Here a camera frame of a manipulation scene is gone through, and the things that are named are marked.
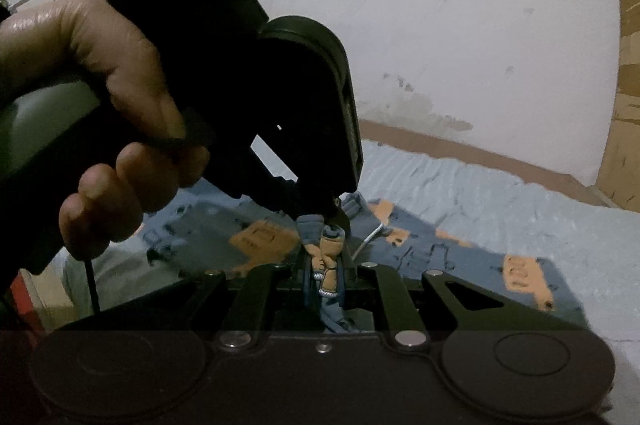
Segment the person's left hand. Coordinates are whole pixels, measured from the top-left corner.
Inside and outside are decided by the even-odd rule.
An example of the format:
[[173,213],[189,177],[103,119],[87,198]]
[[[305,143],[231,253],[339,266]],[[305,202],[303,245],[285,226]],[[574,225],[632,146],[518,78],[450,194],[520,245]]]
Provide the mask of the person's left hand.
[[[155,47],[106,0],[56,0],[2,22],[2,99],[61,78],[103,87],[116,110],[152,137],[186,137]],[[66,249],[77,260],[91,260],[127,240],[144,214],[198,182],[208,161],[204,146],[164,152],[130,142],[113,164],[92,165],[58,212]]]

